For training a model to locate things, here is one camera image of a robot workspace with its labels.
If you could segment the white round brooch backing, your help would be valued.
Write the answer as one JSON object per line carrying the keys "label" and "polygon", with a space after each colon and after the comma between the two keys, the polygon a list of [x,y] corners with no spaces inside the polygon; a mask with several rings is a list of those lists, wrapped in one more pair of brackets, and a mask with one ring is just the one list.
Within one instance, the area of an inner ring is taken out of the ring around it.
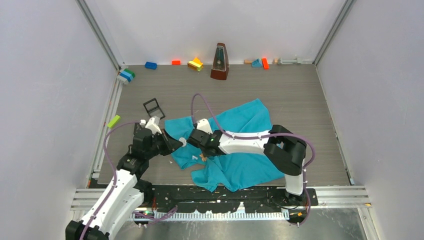
{"label": "white round brooch backing", "polygon": [[180,137],[178,141],[182,143],[182,147],[187,145],[187,140],[184,137]]}

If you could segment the orange copper brooch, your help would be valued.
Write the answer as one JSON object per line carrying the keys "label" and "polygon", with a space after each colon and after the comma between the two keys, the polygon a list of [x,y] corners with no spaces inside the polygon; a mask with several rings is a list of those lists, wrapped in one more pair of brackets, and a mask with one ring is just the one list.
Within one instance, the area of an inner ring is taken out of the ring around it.
{"label": "orange copper brooch", "polygon": [[201,161],[202,161],[202,162],[206,162],[206,161],[208,160],[208,157],[207,157],[207,156],[205,156],[203,153],[201,153],[201,154],[199,155],[199,157],[201,158]]}

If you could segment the turquoise t-shirt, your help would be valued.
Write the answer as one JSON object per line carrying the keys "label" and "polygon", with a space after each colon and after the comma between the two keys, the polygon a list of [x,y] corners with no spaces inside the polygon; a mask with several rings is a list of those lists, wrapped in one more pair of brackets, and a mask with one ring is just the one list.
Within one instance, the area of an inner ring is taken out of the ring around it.
{"label": "turquoise t-shirt", "polygon": [[[226,110],[216,118],[224,130],[236,133],[261,132],[272,127],[269,111],[258,98]],[[220,184],[235,192],[285,176],[264,155],[233,153],[203,162],[200,154],[198,148],[187,144],[171,156],[182,170],[202,165],[191,172],[191,178],[195,185],[211,192]]]}

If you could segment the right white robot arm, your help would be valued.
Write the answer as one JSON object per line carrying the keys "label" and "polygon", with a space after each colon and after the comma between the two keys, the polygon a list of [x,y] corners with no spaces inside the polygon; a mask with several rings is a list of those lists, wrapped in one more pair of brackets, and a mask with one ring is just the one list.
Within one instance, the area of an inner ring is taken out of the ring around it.
{"label": "right white robot arm", "polygon": [[281,125],[273,125],[261,132],[213,132],[197,127],[187,142],[201,150],[205,157],[229,154],[256,154],[265,156],[284,174],[284,198],[287,204],[299,205],[306,197],[304,191],[304,165],[308,143]]}

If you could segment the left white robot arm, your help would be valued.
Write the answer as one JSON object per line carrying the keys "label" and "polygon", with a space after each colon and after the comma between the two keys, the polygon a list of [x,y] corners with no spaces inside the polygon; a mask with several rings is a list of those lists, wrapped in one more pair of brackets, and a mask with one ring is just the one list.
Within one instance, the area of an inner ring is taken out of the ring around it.
{"label": "left white robot arm", "polygon": [[153,186],[141,176],[149,167],[150,159],[167,156],[184,144],[165,130],[142,127],[134,131],[132,144],[119,160],[114,177],[93,207],[79,220],[72,220],[65,228],[67,240],[113,240],[141,206],[148,207],[154,199]]}

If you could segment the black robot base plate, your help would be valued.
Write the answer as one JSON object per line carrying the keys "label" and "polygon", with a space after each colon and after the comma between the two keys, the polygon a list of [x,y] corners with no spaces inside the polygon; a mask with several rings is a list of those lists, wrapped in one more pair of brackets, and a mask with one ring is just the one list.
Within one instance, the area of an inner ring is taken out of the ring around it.
{"label": "black robot base plate", "polygon": [[234,214],[242,209],[249,217],[254,214],[288,213],[289,223],[302,223],[311,207],[319,204],[314,188],[308,188],[300,196],[289,194],[284,187],[252,186],[234,192],[224,186],[209,191],[195,185],[153,185],[143,181],[137,190],[145,190],[141,207],[147,215],[175,214]]}

